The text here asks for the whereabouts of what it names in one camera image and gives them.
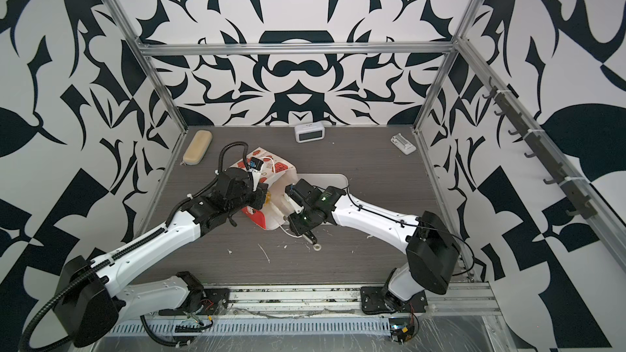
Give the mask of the steel tongs white tips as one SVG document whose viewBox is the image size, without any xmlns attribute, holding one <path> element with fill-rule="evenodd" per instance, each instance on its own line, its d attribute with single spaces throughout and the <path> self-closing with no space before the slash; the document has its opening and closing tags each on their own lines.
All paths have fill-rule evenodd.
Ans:
<svg viewBox="0 0 626 352">
<path fill-rule="evenodd" d="M 317 238 L 312 232 L 305 232 L 301 236 L 295 235 L 293 232 L 288 232 L 287 227 L 289 224 L 289 216 L 292 213 L 300 214 L 303 212 L 304 208 L 301 205 L 298 205 L 294 200 L 292 200 L 287 194 L 282 194 L 274 200 L 274 205 L 276 209 L 280 212 L 282 221 L 280 222 L 279 228 L 288 236 L 292 238 L 303 238 L 309 244 L 312 245 L 314 251 L 321 251 L 322 247 L 318 243 Z"/>
</svg>

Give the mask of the red white paper bag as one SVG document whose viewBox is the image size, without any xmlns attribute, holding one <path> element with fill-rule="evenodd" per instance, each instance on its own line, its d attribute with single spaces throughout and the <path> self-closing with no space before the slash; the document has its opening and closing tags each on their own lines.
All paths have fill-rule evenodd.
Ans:
<svg viewBox="0 0 626 352">
<path fill-rule="evenodd" d="M 267 195 L 260 210 L 247 206 L 241 212 L 260 228 L 273 231 L 285 222 L 285 212 L 289 208 L 285 187 L 298 181 L 297 170 L 293 164 L 264 148 L 256 148 L 248 154 L 247 160 L 252 157 L 262 161 L 259 178 L 260 183 L 268 186 Z"/>
</svg>

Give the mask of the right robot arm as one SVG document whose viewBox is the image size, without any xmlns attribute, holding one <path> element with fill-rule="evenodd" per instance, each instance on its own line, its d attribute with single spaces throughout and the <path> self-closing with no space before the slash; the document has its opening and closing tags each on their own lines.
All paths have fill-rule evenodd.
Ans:
<svg viewBox="0 0 626 352">
<path fill-rule="evenodd" d="M 366 315 L 407 312 L 414 300 L 424 308 L 427 292 L 446 295 L 456 277 L 462 239 L 435 213 L 392 212 L 354 197 L 347 187 L 322 188 L 304 179 L 288 185 L 285 196 L 293 206 L 287 221 L 296 236 L 314 244 L 313 230 L 331 224 L 366 233 L 405 255 L 405 264 L 393 269 L 383 286 L 360 289 Z"/>
</svg>

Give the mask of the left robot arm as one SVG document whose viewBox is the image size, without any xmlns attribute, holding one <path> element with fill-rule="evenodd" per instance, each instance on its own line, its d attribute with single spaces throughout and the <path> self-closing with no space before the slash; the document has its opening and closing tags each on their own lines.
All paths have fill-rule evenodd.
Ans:
<svg viewBox="0 0 626 352">
<path fill-rule="evenodd" d="M 190 244 L 247 207 L 260 210 L 268 186 L 260 181 L 260 161 L 248 157 L 249 145 L 236 141 L 218 155 L 241 147 L 242 164 L 225 167 L 218 163 L 215 178 L 193 195 L 187 195 L 169 213 L 166 221 L 124 246 L 90 261 L 82 256 L 68 262 L 60 276 L 55 295 L 25 326 L 18 344 L 20 351 L 32 351 L 31 337 L 49 312 L 61 322 L 66 337 L 44 345 L 52 351 L 66 344 L 81 348 L 98 342 L 120 322 L 153 311 L 194 312 L 204 288 L 188 271 L 169 279 L 144 285 L 134 280 L 161 259 Z"/>
</svg>

